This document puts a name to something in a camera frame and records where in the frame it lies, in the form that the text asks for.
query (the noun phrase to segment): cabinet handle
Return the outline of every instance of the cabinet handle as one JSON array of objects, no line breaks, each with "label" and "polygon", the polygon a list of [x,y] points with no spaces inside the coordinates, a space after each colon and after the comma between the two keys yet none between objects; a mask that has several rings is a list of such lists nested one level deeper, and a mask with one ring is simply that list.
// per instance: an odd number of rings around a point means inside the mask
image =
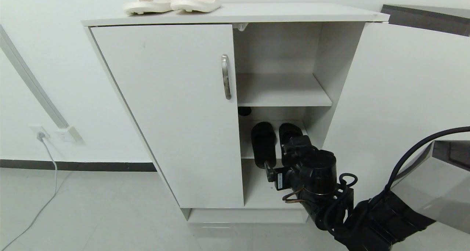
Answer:
[{"label": "cabinet handle", "polygon": [[225,98],[231,99],[232,94],[230,94],[230,82],[228,81],[228,56],[226,54],[222,55],[222,78],[224,81]]}]

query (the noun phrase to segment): white slipper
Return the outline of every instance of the white slipper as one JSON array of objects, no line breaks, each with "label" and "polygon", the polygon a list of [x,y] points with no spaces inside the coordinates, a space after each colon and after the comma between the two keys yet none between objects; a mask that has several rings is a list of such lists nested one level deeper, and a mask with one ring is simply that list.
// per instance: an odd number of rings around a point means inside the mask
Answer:
[{"label": "white slipper", "polygon": [[220,0],[171,0],[173,10],[185,10],[187,12],[212,12],[222,5]]},{"label": "white slipper", "polygon": [[171,11],[171,0],[138,0],[124,4],[124,12],[128,15],[143,14],[145,12]]}]

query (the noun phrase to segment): floor tile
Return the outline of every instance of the floor tile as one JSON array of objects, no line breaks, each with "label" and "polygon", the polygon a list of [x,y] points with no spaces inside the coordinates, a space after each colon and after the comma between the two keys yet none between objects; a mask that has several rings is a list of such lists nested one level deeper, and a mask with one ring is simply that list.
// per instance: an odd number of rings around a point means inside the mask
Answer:
[{"label": "floor tile", "polygon": [[158,174],[127,177],[84,251],[200,251]]},{"label": "floor tile", "polygon": [[191,224],[189,228],[204,251],[253,250],[253,224]]},{"label": "floor tile", "polygon": [[[155,172],[59,171],[56,198],[6,251],[347,251],[306,224],[188,224]],[[54,172],[0,169],[0,246],[50,199]],[[470,236],[436,223],[393,251],[470,251]]]}]

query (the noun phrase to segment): slipper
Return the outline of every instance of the slipper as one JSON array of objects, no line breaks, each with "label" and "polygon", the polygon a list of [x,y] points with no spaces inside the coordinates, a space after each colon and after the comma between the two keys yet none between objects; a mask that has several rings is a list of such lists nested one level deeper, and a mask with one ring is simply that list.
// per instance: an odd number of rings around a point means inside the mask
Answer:
[{"label": "slipper", "polygon": [[288,158],[284,155],[284,149],[282,149],[282,145],[289,142],[292,137],[303,136],[302,130],[289,123],[281,124],[279,127],[279,143],[281,144],[281,159],[283,166],[292,166],[295,162],[292,162],[291,158]]},{"label": "slipper", "polygon": [[257,167],[276,166],[276,133],[268,122],[260,122],[252,129],[252,146]]},{"label": "slipper", "polygon": [[173,10],[185,10],[187,12],[212,12],[222,5],[220,0],[171,0]]},{"label": "slipper", "polygon": [[128,15],[144,14],[146,12],[171,11],[171,0],[138,0],[124,4],[124,12]]}]

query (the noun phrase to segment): black sandal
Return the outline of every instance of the black sandal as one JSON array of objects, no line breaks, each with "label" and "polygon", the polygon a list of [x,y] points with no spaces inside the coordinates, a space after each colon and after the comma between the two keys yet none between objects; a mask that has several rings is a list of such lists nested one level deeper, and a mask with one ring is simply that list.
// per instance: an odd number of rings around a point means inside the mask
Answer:
[{"label": "black sandal", "polygon": [[276,133],[268,122],[260,122],[252,129],[252,146],[257,167],[276,166]]},{"label": "black sandal", "polygon": [[289,142],[292,137],[302,135],[304,135],[302,130],[293,124],[285,123],[279,127],[279,143],[281,144],[281,158],[283,166],[292,166],[292,162],[291,159],[288,159],[284,156],[284,149],[282,149],[282,145]]}]

